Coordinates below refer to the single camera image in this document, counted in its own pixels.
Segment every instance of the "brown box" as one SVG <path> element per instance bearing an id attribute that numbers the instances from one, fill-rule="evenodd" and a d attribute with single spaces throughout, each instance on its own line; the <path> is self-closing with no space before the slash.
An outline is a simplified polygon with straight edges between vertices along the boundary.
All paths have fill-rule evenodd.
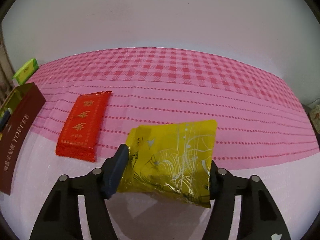
<path id="1" fill-rule="evenodd" d="M 45 103 L 34 83 L 24 84 L 22 100 L 12 113 L 0 141 L 0 191 L 10 195 L 14 168 L 22 143 Z"/>

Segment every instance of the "green packet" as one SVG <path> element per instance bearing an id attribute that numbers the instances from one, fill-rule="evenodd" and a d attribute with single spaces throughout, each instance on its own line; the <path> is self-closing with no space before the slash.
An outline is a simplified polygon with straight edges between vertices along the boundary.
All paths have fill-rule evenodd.
<path id="1" fill-rule="evenodd" d="M 15 86 L 23 85 L 39 68 L 35 58 L 26 62 L 13 76 L 12 81 Z"/>

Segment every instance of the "gold chinese character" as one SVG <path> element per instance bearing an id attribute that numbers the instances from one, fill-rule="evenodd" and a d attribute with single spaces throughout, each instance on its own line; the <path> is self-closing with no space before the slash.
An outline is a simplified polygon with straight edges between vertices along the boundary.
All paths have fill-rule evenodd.
<path id="1" fill-rule="evenodd" d="M 89 112 L 90 112 L 90 111 L 82 112 L 81 114 L 78 114 L 78 116 L 81 117 L 81 118 L 85 118 L 85 117 L 88 116 L 88 113 L 89 113 Z"/>
<path id="2" fill-rule="evenodd" d="M 90 100 L 90 101 L 84 101 L 83 102 L 83 106 L 92 106 L 92 104 L 94 103 L 94 101 Z"/>
<path id="3" fill-rule="evenodd" d="M 74 126 L 73 128 L 77 131 L 81 130 L 84 128 L 85 122 L 77 124 L 76 126 Z"/>

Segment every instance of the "yellow packet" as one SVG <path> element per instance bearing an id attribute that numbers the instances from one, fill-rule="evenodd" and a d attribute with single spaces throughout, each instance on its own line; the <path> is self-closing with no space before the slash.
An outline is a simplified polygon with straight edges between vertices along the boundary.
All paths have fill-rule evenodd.
<path id="1" fill-rule="evenodd" d="M 140 125 L 127 138 L 129 163 L 118 192 L 158 192 L 210 208 L 215 120 Z"/>

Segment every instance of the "white wall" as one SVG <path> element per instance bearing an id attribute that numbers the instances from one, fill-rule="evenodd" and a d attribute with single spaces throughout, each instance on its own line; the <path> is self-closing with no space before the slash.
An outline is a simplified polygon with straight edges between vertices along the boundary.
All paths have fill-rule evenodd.
<path id="1" fill-rule="evenodd" d="M 320 96 L 320 25 L 303 0 L 17 0 L 3 33 L 15 69 L 31 57 L 175 47 L 272 72 L 303 103 Z"/>

